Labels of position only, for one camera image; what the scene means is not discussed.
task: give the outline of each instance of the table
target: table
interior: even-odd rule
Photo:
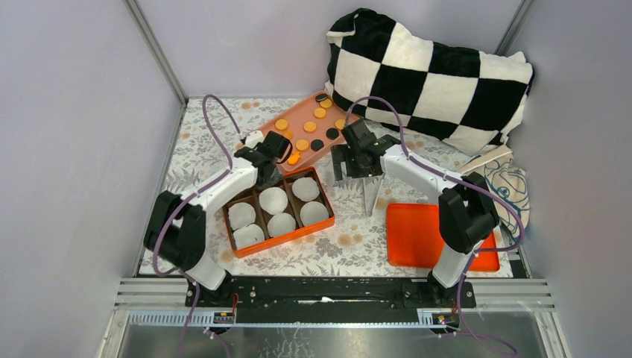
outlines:
[[[242,132],[256,130],[273,117],[298,103],[301,98],[225,98],[224,103]],[[227,165],[219,146],[213,141],[202,115],[201,98],[191,98],[183,118],[173,157],[165,178],[164,190],[181,192],[200,183]],[[208,114],[213,128],[230,151],[241,144],[230,119],[221,107],[209,100]],[[373,122],[369,129],[378,137],[392,131]],[[405,143],[415,153],[457,170],[471,158],[430,136],[405,130]],[[292,242],[238,259],[228,242],[221,212],[209,214],[206,223],[206,252],[220,266],[235,275],[280,276],[353,276],[353,277],[425,277],[429,270],[391,266],[387,261],[385,212],[389,203],[424,203],[426,197],[402,181],[386,177],[371,217],[364,214],[360,180],[334,182],[331,154],[315,164],[336,217],[333,227]],[[496,229],[496,245],[505,247]],[[507,254],[500,253],[497,272],[470,272],[470,277],[513,277]],[[152,253],[145,250],[139,274],[151,275]],[[171,268],[159,259],[162,271]]]

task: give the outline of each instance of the beige cloth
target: beige cloth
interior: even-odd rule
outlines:
[[[514,165],[514,154],[506,145],[487,152],[471,160],[458,170],[461,174],[477,172],[485,177],[490,191],[518,212],[522,224],[529,221],[529,197],[525,180],[525,171]],[[516,219],[500,204],[494,203],[502,224],[509,229],[511,236],[518,236]]]

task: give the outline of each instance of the orange box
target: orange box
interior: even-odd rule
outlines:
[[[443,250],[439,232],[439,207],[428,204],[390,204],[386,209],[388,263],[432,269]],[[496,248],[493,232],[482,248]],[[496,252],[482,252],[472,261],[470,271],[496,272],[500,261]]]
[[[297,142],[299,140],[306,140],[310,146],[305,151],[300,152],[300,159],[294,165],[291,165],[289,162],[285,162],[279,165],[279,170],[282,173],[294,172],[298,169],[305,168],[307,166],[313,166],[320,158],[322,158],[325,154],[329,153],[329,149],[332,145],[341,144],[344,142],[344,138],[342,137],[342,133],[338,131],[335,127],[335,123],[339,119],[344,119],[347,116],[346,110],[342,110],[340,107],[337,107],[333,104],[333,101],[330,97],[327,97],[327,102],[330,107],[322,108],[319,101],[316,101],[316,97],[319,95],[326,96],[326,93],[323,91],[316,92],[313,95],[310,95],[308,98],[303,99],[301,102],[295,104],[294,106],[288,108],[285,112],[279,114],[274,117],[271,121],[264,124],[259,128],[259,130],[263,133],[264,136],[268,135],[268,132],[274,131],[278,134],[284,134],[286,131],[290,131],[292,133],[290,142],[292,143],[292,151],[296,152]],[[315,110],[322,109],[325,112],[324,117],[316,117]],[[275,124],[278,120],[284,119],[287,123],[281,127],[283,129],[278,129]],[[358,116],[356,114],[352,114],[349,118],[349,123],[353,123],[358,120]],[[314,122],[316,125],[316,129],[313,132],[308,133],[304,125],[307,122]],[[334,129],[338,136],[335,139],[327,138],[327,130]],[[319,139],[323,141],[323,147],[314,151],[311,147],[312,141],[315,139]]]
[[[311,177],[316,180],[318,184],[318,189],[320,190],[320,194],[314,201],[318,201],[321,204],[324,204],[327,208],[327,212],[329,212],[329,218],[317,222],[315,224],[311,224],[309,226],[303,225],[300,220],[300,210],[303,208],[303,205],[306,203],[301,201],[299,198],[294,196],[292,192],[292,185],[297,179]],[[259,194],[261,191],[256,187],[252,187],[243,192],[237,194],[231,201],[229,201],[226,205],[222,207],[222,213],[224,214],[224,221],[226,222],[226,230],[228,232],[228,238],[230,241],[230,247],[233,249],[235,256],[242,258],[248,255],[254,254],[259,251],[266,250],[268,248],[272,248],[277,245],[281,245],[288,241],[298,239],[305,235],[309,235],[310,233],[315,233],[316,231],[320,231],[331,227],[335,223],[335,215],[332,209],[332,205],[329,203],[329,199],[327,198],[327,194],[323,189],[323,184],[320,182],[320,178],[316,173],[316,170],[313,167],[304,168],[301,170],[297,170],[295,172],[291,172],[286,174],[283,179],[276,185],[285,190],[285,194],[288,196],[288,207],[285,208],[285,212],[292,215],[297,222],[298,229],[287,233],[285,235],[277,236],[270,238],[270,234],[268,233],[268,221],[271,219],[272,215],[266,213],[262,210],[259,205]],[[247,246],[246,248],[237,249],[235,245],[235,238],[233,237],[233,230],[230,228],[230,223],[228,222],[228,209],[237,203],[248,203],[255,208],[255,224],[260,226],[263,229],[263,234],[265,235],[265,240],[263,242],[258,242],[254,245]]]

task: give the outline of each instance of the black and white pillow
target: black and white pillow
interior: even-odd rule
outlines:
[[[361,97],[382,97],[405,127],[470,155],[505,143],[522,121],[534,74],[522,52],[501,57],[422,40],[368,9],[340,18],[327,40],[332,56],[325,90],[344,110]],[[356,105],[353,112],[397,124],[379,101]]]

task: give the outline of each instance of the white wall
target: white wall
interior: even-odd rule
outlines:
[[[528,175],[528,257],[573,357],[629,357],[632,2],[539,1],[513,45],[534,64],[510,147]]]
[[[120,0],[0,0],[0,54],[0,356],[93,357],[179,104]]]
[[[520,0],[140,0],[185,92],[306,95],[323,88],[325,33],[368,7],[415,35],[494,52]]]

